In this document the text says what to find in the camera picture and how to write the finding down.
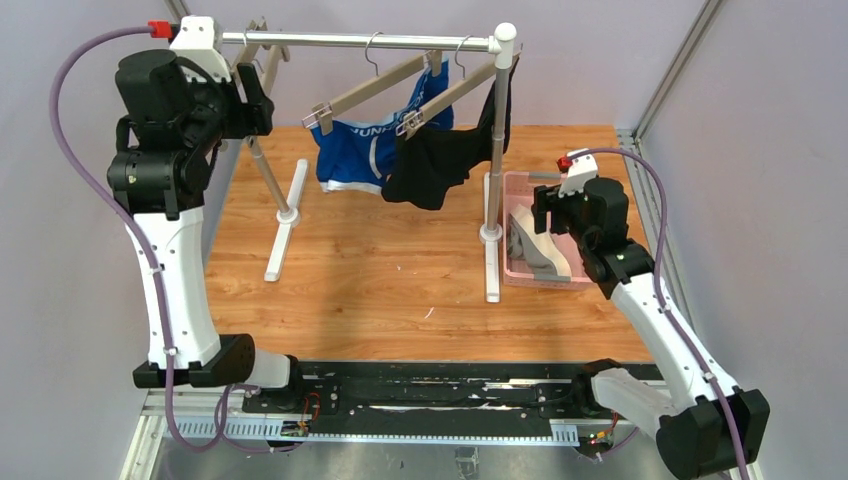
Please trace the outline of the grey underwear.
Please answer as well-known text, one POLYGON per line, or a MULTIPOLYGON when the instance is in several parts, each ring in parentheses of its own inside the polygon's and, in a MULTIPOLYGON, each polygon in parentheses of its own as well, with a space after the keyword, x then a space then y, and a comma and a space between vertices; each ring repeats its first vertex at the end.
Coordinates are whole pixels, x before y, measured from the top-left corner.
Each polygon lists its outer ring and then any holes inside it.
POLYGON ((535 232, 532 211, 521 204, 509 213, 506 252, 512 260, 523 260, 534 275, 568 277, 571 266, 548 232, 535 232))

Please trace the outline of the beige clip hanger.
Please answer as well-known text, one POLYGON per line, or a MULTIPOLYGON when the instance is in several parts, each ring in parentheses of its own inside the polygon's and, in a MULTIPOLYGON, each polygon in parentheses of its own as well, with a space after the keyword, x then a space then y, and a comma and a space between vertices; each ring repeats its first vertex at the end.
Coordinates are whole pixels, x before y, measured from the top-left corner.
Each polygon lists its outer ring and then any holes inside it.
POLYGON ((281 63, 290 61, 290 52, 287 46, 271 44, 243 44, 235 58, 230 62, 231 74, 236 91, 241 101, 246 102, 247 97, 242 85, 237 66, 241 63, 250 62, 257 71, 261 87, 266 96, 271 97, 276 83, 281 63))

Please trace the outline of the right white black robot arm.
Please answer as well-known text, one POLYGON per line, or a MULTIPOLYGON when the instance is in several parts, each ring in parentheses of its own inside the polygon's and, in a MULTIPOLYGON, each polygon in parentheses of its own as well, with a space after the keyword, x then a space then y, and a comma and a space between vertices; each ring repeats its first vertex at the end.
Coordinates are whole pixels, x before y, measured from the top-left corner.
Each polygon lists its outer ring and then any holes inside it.
POLYGON ((539 233, 568 234, 588 276, 622 312, 665 381, 662 393, 605 359, 578 379, 587 409, 611 410, 652 438, 677 479, 737 471, 750 476, 770 415, 757 389, 745 390, 708 353, 683 320, 652 254, 628 234, 629 199, 620 182, 588 180, 573 193, 534 190, 539 233))

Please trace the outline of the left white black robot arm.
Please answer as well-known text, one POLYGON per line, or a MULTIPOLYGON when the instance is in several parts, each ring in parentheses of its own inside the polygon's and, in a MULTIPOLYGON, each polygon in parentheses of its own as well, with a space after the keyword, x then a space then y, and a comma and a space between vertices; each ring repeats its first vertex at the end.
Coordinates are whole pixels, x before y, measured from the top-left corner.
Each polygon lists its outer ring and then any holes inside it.
POLYGON ((115 82, 126 107, 107 181, 144 273, 150 346, 132 374, 142 389, 245 384, 281 407, 305 397, 301 365, 260 350, 246 333, 220 334, 204 276, 204 194, 226 140, 265 136, 273 102, 255 68, 236 79, 213 73, 167 49, 131 54, 115 82))

